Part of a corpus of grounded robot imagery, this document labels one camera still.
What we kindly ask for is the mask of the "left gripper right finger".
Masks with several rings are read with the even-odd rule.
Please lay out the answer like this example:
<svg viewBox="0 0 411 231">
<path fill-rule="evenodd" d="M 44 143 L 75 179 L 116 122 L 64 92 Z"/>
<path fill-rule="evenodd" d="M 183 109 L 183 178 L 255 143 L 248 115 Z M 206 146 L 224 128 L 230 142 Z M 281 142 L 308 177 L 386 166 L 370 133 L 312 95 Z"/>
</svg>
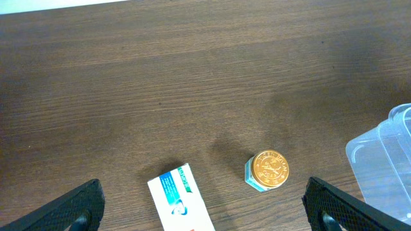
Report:
<svg viewBox="0 0 411 231">
<path fill-rule="evenodd" d="M 312 230 L 410 230 L 410 225 L 317 177 L 309 178 L 302 203 Z"/>
</svg>

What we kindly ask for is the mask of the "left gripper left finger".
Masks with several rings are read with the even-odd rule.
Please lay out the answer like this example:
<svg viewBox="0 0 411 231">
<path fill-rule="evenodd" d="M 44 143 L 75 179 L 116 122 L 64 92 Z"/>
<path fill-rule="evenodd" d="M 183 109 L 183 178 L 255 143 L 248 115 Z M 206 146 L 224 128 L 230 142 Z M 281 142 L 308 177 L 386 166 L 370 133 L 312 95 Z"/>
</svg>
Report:
<svg viewBox="0 0 411 231">
<path fill-rule="evenodd" d="M 97 230 L 105 210 L 98 179 L 92 179 L 1 230 Z"/>
</svg>

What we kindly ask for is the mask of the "white Panadol box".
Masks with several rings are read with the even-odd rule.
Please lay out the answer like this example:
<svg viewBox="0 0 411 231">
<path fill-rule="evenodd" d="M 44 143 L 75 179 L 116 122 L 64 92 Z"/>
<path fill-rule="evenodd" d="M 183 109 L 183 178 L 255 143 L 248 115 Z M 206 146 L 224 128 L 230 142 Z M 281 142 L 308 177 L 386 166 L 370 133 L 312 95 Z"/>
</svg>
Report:
<svg viewBox="0 0 411 231">
<path fill-rule="evenodd" d="M 215 230 L 188 163 L 149 180 L 148 187 L 164 230 Z"/>
</svg>

